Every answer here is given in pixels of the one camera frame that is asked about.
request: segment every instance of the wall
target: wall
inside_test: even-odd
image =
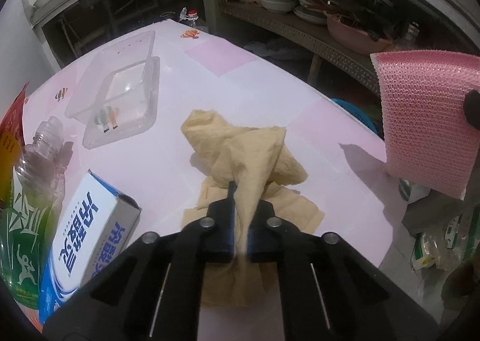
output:
[[[0,118],[3,118],[27,82],[30,94],[54,71],[25,17],[22,0],[7,0],[0,11],[0,36]]]

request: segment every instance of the white box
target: white box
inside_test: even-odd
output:
[[[113,261],[139,214],[133,199],[88,171],[58,222],[40,290],[41,325]]]

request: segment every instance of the storage shelf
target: storage shelf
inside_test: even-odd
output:
[[[274,32],[305,47],[342,69],[362,85],[380,96],[378,78],[368,56],[363,56],[337,43],[326,26],[312,25],[293,13],[273,13],[260,6],[229,2],[220,4],[220,11],[237,19]]]

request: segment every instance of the plastic container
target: plastic container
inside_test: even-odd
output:
[[[104,80],[83,134],[86,149],[147,131],[157,120],[160,58],[129,65]]]
[[[152,56],[155,32],[148,31],[104,49],[97,54],[81,77],[65,111],[67,118],[75,118],[87,124],[92,108],[104,81],[110,82],[109,99],[120,97],[122,88],[141,84],[145,76],[145,64]]]
[[[291,11],[297,4],[295,1],[282,2],[273,0],[260,0],[260,3],[267,11],[275,13],[287,13]]]

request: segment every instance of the orange sticker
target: orange sticker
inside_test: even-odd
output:
[[[68,88],[61,88],[58,93],[55,95],[55,99],[60,102],[61,100],[63,100],[63,97],[65,97],[66,93],[67,93],[67,90]]]
[[[197,31],[197,30],[187,30],[180,37],[191,37],[194,39],[198,39],[199,33],[200,31]]]

